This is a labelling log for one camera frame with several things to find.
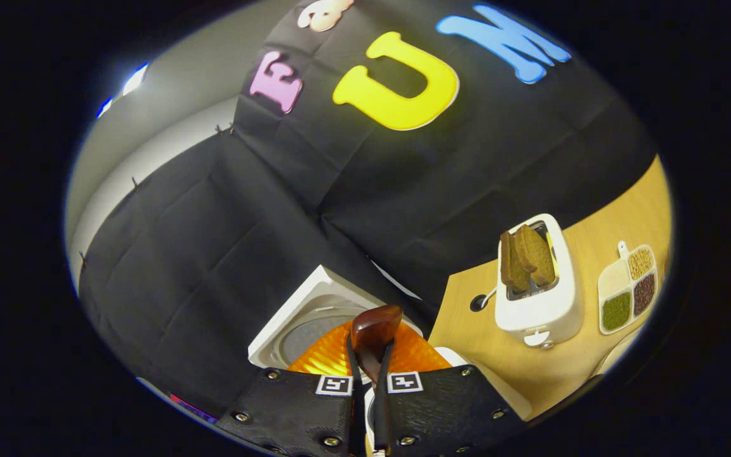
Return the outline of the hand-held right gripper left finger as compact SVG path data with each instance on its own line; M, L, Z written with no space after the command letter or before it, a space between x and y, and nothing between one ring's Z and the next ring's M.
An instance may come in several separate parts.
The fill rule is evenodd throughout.
M366 382L349 344L330 330L286 369L259 369L218 428L287 457L366 457Z

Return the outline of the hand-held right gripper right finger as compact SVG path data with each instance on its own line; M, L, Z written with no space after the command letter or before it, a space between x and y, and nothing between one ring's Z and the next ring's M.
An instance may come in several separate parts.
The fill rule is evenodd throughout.
M524 431L525 401L399 324L374 387L374 457L467 457Z

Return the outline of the brown wooden spoon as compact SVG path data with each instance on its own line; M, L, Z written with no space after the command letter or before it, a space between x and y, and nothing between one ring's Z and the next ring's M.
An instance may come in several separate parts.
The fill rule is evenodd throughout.
M350 345L357 364L377 384L388 348L404 316L397 305L383 305L360 313L352 321Z

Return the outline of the white rice cooker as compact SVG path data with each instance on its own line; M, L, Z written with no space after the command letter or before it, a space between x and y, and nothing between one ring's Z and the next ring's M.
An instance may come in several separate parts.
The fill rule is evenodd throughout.
M259 370L244 393L259 390L270 399L276 394L353 395L348 331L354 318L382 306L356 284L318 266L247 348L247 358Z

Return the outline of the white toaster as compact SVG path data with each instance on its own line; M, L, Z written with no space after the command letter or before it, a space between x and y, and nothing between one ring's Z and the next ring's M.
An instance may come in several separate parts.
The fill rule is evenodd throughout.
M569 340L580 330L584 315L581 287L576 262L556 218L542 213L507 231L514 235L522 225L531 226L550 246L556 280L551 286L539 288L529 278L526 292L511 292L500 281L498 243L495 322L499 329L526 347L545 349Z

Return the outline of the black backdrop cloth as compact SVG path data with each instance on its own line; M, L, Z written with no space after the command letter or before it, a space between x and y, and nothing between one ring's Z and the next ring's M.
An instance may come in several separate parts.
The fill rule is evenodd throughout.
M79 298L134 376L214 417L254 367L247 346L318 266L428 331L450 275L496 256L499 235L547 213L565 227L641 178L657 147L584 60L527 20L476 0L354 0L328 31L302 0L258 60L301 81L290 112L250 95L232 132L177 154L94 235ZM387 32L455 70L452 104L386 128L333 90L349 69L401 96L420 70L366 49Z

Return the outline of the white compartment grain tray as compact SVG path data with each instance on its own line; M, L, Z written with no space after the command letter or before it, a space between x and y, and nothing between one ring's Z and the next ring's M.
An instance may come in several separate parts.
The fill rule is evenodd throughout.
M598 329L603 335L617 333L652 309L658 294L657 261L652 247L630 249L617 245L619 258L598 276Z

